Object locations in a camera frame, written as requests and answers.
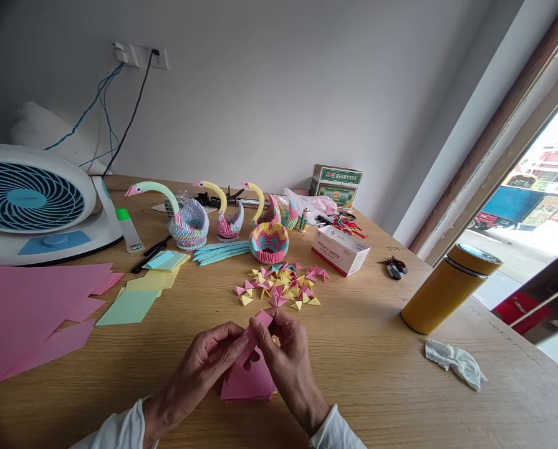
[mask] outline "green cap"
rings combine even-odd
[[[125,221],[130,220],[129,212],[127,209],[117,209],[117,220]]]

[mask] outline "pen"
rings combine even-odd
[[[141,262],[139,262],[136,266],[131,268],[131,272],[133,274],[138,274],[146,263],[150,262],[160,251],[166,248],[166,240],[158,243],[156,246],[150,248],[148,250],[148,257],[144,258]]]
[[[173,236],[172,236],[171,234],[169,234],[168,236],[166,236],[166,238],[165,238],[163,241],[158,242],[156,245],[152,246],[148,251],[146,251],[146,252],[143,254],[143,256],[144,256],[145,258],[148,257],[148,256],[152,253],[152,251],[156,251],[157,247],[159,247],[159,246],[162,245],[163,243],[164,243],[165,246],[166,246],[166,242],[169,241],[169,240],[172,239],[172,238],[173,238]]]

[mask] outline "fan grille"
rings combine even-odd
[[[48,231],[76,220],[85,208],[80,191],[41,168],[0,162],[0,229]]]

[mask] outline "fan button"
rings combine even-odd
[[[48,248],[60,248],[62,246],[68,245],[71,239],[66,235],[53,235],[44,237],[42,243]]]

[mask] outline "key fob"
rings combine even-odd
[[[396,281],[399,281],[402,278],[402,274],[393,265],[387,265],[387,274]]]

